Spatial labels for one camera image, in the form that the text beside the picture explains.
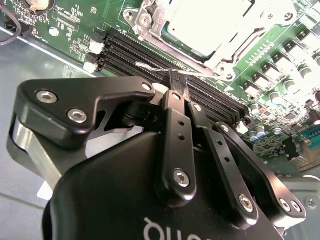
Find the black bracket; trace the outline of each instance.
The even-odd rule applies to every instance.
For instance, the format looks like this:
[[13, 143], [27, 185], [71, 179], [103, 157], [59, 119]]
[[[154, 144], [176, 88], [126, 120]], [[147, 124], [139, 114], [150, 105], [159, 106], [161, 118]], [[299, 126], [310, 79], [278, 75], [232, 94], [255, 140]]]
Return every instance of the black bracket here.
[[212, 130], [206, 114], [195, 103], [189, 103], [195, 134], [201, 138], [203, 148], [211, 153], [216, 175], [216, 184], [223, 195], [221, 207], [232, 224], [240, 229], [255, 225], [259, 219], [254, 199], [243, 180], [238, 166], [231, 154], [224, 137]]
[[219, 122], [214, 128], [223, 135], [233, 155], [237, 157], [241, 173], [250, 179], [256, 201], [270, 221], [278, 228], [303, 222], [306, 210], [302, 203], [231, 128], [226, 131], [224, 126], [224, 123]]
[[191, 120], [185, 116], [185, 100], [169, 90], [163, 97], [162, 125], [155, 189], [169, 206], [183, 207], [196, 195], [196, 171]]

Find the motherboard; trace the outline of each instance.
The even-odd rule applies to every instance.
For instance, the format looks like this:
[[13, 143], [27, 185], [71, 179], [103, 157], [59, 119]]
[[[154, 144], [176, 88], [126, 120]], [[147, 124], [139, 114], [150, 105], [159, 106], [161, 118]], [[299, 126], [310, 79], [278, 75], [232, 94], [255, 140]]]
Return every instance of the motherboard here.
[[[188, 76], [191, 100], [264, 159], [320, 146], [318, 0], [4, 0], [30, 34], [90, 73], [161, 82]], [[297, 146], [293, 152], [289, 144]]]

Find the wire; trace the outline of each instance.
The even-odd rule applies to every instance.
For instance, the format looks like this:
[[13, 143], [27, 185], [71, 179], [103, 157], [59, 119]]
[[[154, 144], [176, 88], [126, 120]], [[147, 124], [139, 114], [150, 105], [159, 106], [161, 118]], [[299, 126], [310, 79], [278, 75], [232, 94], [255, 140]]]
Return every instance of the wire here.
[[7, 40], [4, 41], [0, 41], [0, 47], [10, 44], [12, 43], [14, 40], [17, 39], [17, 37], [20, 36], [21, 31], [22, 31], [22, 27], [20, 22], [18, 21], [18, 19], [15, 17], [15, 15], [13, 15], [5, 6], [3, 6], [2, 4], [0, 4], [0, 11], [2, 11], [5, 15], [7, 15], [16, 25], [16, 31], [15, 33], [12, 35], [12, 37], [10, 37]]

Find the green circuit board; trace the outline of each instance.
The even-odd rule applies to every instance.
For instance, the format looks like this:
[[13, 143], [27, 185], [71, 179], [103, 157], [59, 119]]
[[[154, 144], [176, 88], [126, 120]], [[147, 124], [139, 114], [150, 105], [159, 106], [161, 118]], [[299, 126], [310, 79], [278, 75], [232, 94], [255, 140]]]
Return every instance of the green circuit board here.
[[[298, 12], [298, 20], [289, 26], [274, 26], [262, 39], [244, 56], [236, 65], [236, 79], [233, 82], [224, 82], [212, 78], [201, 78], [213, 88], [217, 88], [224, 94], [232, 97], [241, 104], [250, 106], [258, 103], [260, 111], [254, 120], [256, 126], [264, 126], [267, 136], [254, 144], [254, 151], [265, 158], [272, 157], [272, 151], [282, 144], [282, 141], [293, 135], [299, 138], [301, 133], [312, 127], [308, 122], [308, 113], [304, 109], [305, 99], [314, 102], [313, 108], [320, 110], [314, 98], [314, 92], [320, 91], [320, 82], [314, 82], [313, 88], [300, 91], [298, 95], [288, 96], [283, 86], [284, 81], [289, 79], [285, 76], [256, 95], [254, 98], [244, 91], [244, 84], [253, 81], [253, 77], [262, 72], [263, 66], [272, 62], [272, 57], [284, 51], [284, 46], [291, 41], [299, 44], [298, 35], [308, 28], [312, 34], [320, 35], [320, 3], [310, 3], [310, 0], [293, 0]], [[75, 60], [83, 63], [88, 53], [89, 44], [93, 31], [99, 28], [107, 31], [114, 28], [128, 37], [138, 40], [132, 28], [123, 18], [123, 11], [126, 8], [139, 8], [142, 0], [56, 0], [56, 6], [50, 12], [37, 16], [31, 14], [23, 4], [22, 0], [4, 0], [3, 4], [19, 16], [19, 20], [32, 26], [34, 38], [42, 41], [51, 47], [69, 55]], [[59, 30], [59, 36], [49, 34], [49, 28], [55, 27]], [[189, 66], [173, 58], [166, 52], [143, 41], [141, 44], [154, 50], [163, 58], [171, 61], [176, 66], [190, 69]], [[310, 56], [319, 54], [318, 49], [309, 49], [305, 45], [301, 47]], [[106, 70], [102, 71], [107, 76], [113, 76]], [[270, 99], [270, 92], [280, 92], [283, 96], [283, 103], [274, 106]], [[293, 119], [287, 119], [288, 114], [294, 114]], [[299, 123], [300, 129], [294, 130], [290, 126]], [[282, 133], [274, 135], [274, 129], [280, 128]], [[242, 136], [249, 141], [248, 133]]]

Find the black memory slot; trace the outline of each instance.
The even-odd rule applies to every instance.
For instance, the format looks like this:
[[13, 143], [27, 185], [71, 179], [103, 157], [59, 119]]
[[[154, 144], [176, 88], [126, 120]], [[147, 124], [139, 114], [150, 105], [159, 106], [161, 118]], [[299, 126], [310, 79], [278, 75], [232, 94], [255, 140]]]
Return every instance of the black memory slot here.
[[[165, 72], [137, 67], [136, 62], [159, 69], [177, 68], [169, 60], [118, 31], [111, 30], [105, 43], [106, 47], [98, 62], [100, 70], [106, 69], [119, 76], [137, 76], [151, 83], [161, 83]], [[235, 124], [248, 112], [247, 107], [196, 77], [189, 76], [188, 86], [192, 100], [204, 108], [212, 121]]]

